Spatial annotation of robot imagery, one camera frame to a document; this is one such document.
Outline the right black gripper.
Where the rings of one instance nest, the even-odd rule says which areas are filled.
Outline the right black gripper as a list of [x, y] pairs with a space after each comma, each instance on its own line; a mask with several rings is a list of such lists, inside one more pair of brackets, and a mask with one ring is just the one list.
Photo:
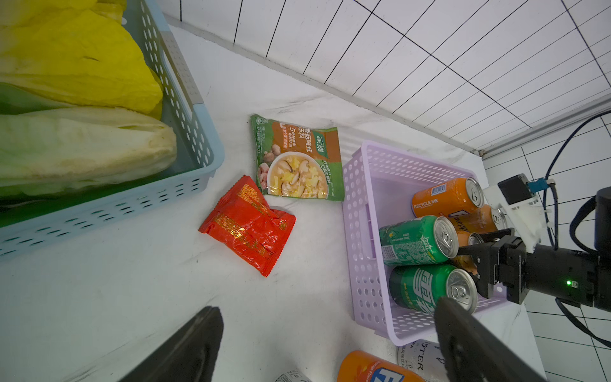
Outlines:
[[515, 229], [503, 229], [482, 236], [483, 244], [473, 244], [458, 249], [459, 256], [468, 256], [477, 267], [473, 275], [478, 294], [486, 299], [493, 297], [493, 287], [505, 286], [506, 299], [522, 304], [528, 288], [524, 266], [527, 258], [526, 246]]

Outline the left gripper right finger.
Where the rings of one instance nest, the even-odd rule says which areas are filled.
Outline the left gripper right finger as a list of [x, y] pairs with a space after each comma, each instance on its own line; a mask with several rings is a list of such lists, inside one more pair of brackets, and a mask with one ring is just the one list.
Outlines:
[[449, 380], [545, 380], [455, 300], [439, 299], [434, 323]]

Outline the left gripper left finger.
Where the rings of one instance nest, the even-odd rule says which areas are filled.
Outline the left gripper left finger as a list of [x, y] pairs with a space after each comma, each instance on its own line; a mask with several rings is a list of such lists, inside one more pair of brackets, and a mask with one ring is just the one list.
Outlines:
[[220, 309], [204, 307], [123, 380], [210, 382], [223, 332]]

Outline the purple plastic basket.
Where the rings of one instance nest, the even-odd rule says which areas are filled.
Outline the purple plastic basket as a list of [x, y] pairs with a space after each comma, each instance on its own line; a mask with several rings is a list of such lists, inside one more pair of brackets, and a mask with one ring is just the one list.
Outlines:
[[383, 262], [379, 229], [414, 218], [415, 193], [472, 170], [392, 146], [364, 142], [343, 167], [342, 203], [348, 272], [357, 324], [403, 346], [435, 334], [434, 318], [398, 306], [389, 294], [391, 268]]

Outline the silver white drink can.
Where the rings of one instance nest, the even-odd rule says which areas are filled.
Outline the silver white drink can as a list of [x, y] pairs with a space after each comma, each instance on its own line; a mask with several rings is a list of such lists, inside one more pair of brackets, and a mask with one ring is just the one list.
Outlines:
[[276, 377], [275, 382], [312, 382], [299, 370], [288, 370]]

